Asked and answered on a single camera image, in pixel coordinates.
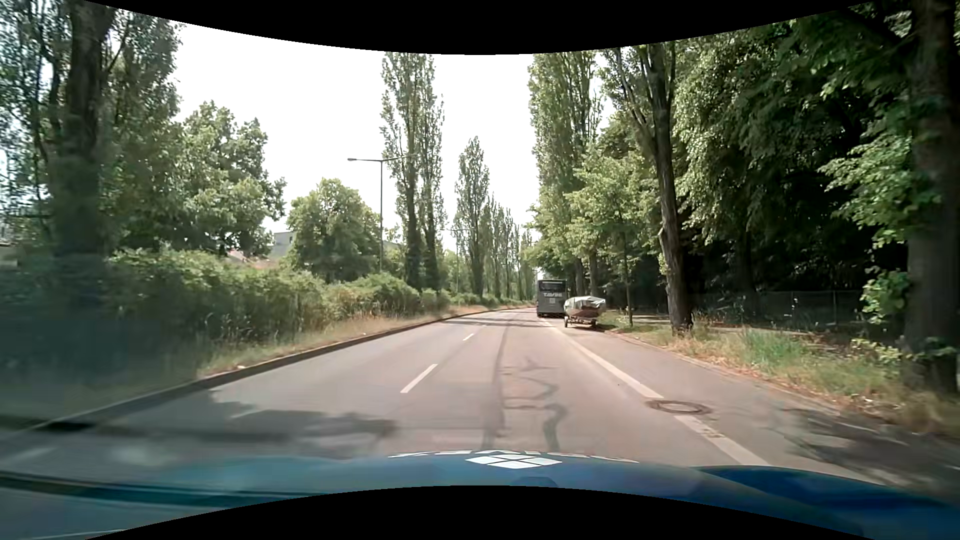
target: bus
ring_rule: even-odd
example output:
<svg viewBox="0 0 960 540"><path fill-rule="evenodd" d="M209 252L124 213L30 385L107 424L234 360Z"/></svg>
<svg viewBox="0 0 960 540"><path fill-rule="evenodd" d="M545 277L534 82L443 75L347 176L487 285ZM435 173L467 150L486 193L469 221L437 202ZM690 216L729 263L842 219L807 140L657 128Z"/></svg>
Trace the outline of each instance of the bus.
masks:
<svg viewBox="0 0 960 540"><path fill-rule="evenodd" d="M563 317L566 302L565 280L537 280L537 316Z"/></svg>

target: fence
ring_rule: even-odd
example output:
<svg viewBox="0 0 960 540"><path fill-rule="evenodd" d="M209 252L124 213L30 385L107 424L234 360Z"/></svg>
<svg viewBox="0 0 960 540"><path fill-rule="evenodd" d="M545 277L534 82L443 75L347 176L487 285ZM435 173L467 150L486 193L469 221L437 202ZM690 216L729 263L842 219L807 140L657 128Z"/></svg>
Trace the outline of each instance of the fence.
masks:
<svg viewBox="0 0 960 540"><path fill-rule="evenodd" d="M860 290L758 292L753 313L747 308L744 294L695 294L691 301L701 319L732 324L762 321L782 328L814 330L863 325L861 294ZM667 306L640 306L638 310L665 314Z"/></svg>

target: building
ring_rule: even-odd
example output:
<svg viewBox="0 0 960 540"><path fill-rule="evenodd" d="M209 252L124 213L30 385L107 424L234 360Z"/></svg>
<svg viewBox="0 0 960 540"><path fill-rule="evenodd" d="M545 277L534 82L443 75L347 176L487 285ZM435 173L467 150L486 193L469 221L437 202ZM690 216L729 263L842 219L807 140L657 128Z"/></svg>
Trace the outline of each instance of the building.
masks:
<svg viewBox="0 0 960 540"><path fill-rule="evenodd" d="M267 258L277 261L283 258L283 256L287 255L287 252L290 251L290 247L293 246L294 236L296 236L296 233L293 231L274 233L274 247L270 249L270 254L267 255Z"/></svg>

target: lamp post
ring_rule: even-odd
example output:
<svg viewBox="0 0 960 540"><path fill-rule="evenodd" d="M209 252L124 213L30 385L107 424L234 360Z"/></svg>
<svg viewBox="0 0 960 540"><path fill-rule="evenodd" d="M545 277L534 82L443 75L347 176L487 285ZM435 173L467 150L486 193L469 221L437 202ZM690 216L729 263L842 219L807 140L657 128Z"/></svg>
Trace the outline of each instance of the lamp post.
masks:
<svg viewBox="0 0 960 540"><path fill-rule="evenodd" d="M377 163L380 163L380 272L383 272L383 162L402 160L403 158L406 158L406 156L385 158L384 160L358 160L357 158L347 158L347 161L376 161Z"/></svg>

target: road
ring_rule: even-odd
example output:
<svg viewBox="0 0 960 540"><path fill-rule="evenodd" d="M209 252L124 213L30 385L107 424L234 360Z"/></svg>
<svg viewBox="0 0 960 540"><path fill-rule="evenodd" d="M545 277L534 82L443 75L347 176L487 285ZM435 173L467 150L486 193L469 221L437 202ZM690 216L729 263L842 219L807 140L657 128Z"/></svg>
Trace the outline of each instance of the road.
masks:
<svg viewBox="0 0 960 540"><path fill-rule="evenodd" d="M230 455L501 449L769 464L935 494L960 486L960 460L943 446L532 309L400 332L95 430L21 435L17 449L0 445L0 470L96 481Z"/></svg>

